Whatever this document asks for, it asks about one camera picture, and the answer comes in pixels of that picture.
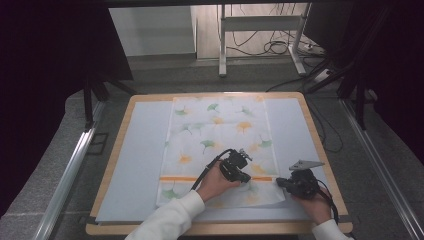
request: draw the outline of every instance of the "hand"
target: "hand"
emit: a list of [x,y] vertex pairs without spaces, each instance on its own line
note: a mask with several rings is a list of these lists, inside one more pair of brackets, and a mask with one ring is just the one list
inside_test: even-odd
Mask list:
[[[326,189],[321,188],[321,190],[327,194],[329,193]],[[315,222],[315,224],[319,225],[331,219],[331,210],[327,201],[318,193],[310,200],[305,200],[298,198],[294,195],[291,195],[292,198],[300,203],[302,207],[305,209],[306,214]]]
[[206,176],[200,183],[197,193],[202,198],[203,202],[223,194],[226,190],[240,186],[240,181],[230,182],[219,169],[221,161],[217,161],[215,165],[209,170]]

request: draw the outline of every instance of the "metal rail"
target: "metal rail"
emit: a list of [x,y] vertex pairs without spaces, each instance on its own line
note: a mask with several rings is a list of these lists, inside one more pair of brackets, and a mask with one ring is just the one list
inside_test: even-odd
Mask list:
[[340,99],[339,101],[345,110],[353,130],[364,147],[368,158],[374,167],[374,170],[376,171],[384,188],[386,189],[386,192],[389,195],[393,205],[395,206],[399,216],[401,217],[406,229],[411,235],[411,239],[424,239],[424,231],[420,222],[418,221],[417,216],[415,215],[405,196],[400,191],[395,180],[392,178],[389,170],[384,164],[384,161],[381,159],[377,149],[368,136],[367,131],[362,130],[361,126],[356,121],[354,116],[355,111],[353,110],[352,106],[347,102],[348,100]]
[[75,177],[78,174],[81,163],[84,159],[85,153],[87,152],[88,146],[91,139],[93,138],[94,132],[100,120],[100,115],[103,111],[105,103],[98,102],[94,109],[94,122],[91,129],[87,132],[82,133],[77,146],[75,147],[74,153],[66,166],[65,172],[60,179],[60,182],[51,198],[46,211],[44,212],[43,218],[38,225],[34,240],[45,240],[48,239],[56,220],[62,210],[62,207],[68,197],[69,191],[74,183]]

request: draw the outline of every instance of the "desk leg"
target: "desk leg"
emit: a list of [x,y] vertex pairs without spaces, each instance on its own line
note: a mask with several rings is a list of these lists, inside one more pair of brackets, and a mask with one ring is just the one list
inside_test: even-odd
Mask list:
[[227,76],[227,47],[225,45],[225,5],[221,5],[221,46],[219,51],[219,76]]
[[296,32],[296,37],[293,41],[293,44],[289,45],[289,52],[293,59],[294,65],[296,66],[297,72],[300,76],[306,76],[305,68],[303,67],[302,61],[299,58],[299,55],[297,54],[297,48],[299,47],[300,37],[302,36],[303,29],[305,28],[306,19],[308,18],[308,12],[309,8],[311,6],[311,3],[308,3],[305,7],[305,10],[303,11],[300,20],[299,25]]

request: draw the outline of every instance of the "white cloth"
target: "white cloth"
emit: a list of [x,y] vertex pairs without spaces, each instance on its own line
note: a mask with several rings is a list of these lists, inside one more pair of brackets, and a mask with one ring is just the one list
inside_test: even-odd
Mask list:
[[[243,168],[252,179],[280,176],[266,105],[260,96],[174,98],[164,146],[157,206],[185,196],[205,165],[226,149],[244,149],[253,158]],[[272,181],[253,180],[247,185],[227,191],[215,203],[208,202],[208,207],[249,207],[285,200]]]
[[312,228],[312,233],[316,240],[353,240],[352,238],[346,237],[340,231],[334,219],[328,220]]
[[[173,199],[158,208],[146,221],[131,232],[126,240],[175,240],[191,227],[191,221],[205,210],[205,204],[196,191],[190,191],[181,199]],[[316,240],[348,240],[328,220],[312,229]]]

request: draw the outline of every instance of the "metal frame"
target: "metal frame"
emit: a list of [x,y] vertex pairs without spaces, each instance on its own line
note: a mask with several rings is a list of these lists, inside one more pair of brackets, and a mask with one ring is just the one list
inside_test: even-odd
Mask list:
[[75,177],[78,174],[81,163],[84,159],[85,153],[87,152],[88,146],[91,139],[93,138],[94,132],[96,131],[98,122],[100,120],[100,115],[103,112],[105,103],[98,102],[94,109],[94,121],[92,127],[87,131],[82,133],[77,146],[74,150],[74,153],[71,156],[71,159],[66,166],[65,172],[60,179],[58,186],[51,198],[49,205],[47,206],[46,211],[44,212],[43,218],[41,219],[37,230],[34,235],[34,240],[48,239],[54,225],[57,221],[57,218],[60,214],[60,211],[68,197],[69,191],[74,183]]
[[344,109],[345,114],[353,127],[353,130],[358,136],[358,139],[361,142],[365,152],[367,153],[375,172],[380,178],[381,183],[386,189],[390,200],[395,206],[411,238],[413,240],[424,239],[424,231],[421,227],[421,223],[409,205],[408,200],[406,200],[405,196],[397,186],[396,181],[392,178],[392,175],[390,174],[389,170],[384,164],[384,161],[381,159],[377,149],[368,136],[367,131],[362,130],[362,127],[356,121],[354,116],[355,111],[353,110],[352,106],[349,104],[348,100],[340,99],[339,102],[342,105],[342,108]]
[[221,5],[221,45],[219,54],[219,76],[227,75],[227,56],[225,33],[242,31],[293,31],[296,36],[293,44],[288,46],[290,55],[300,76],[305,76],[306,71],[297,53],[300,37],[305,27],[310,9],[310,3],[306,5],[302,15],[298,16],[249,16],[249,17],[225,17],[225,5]]

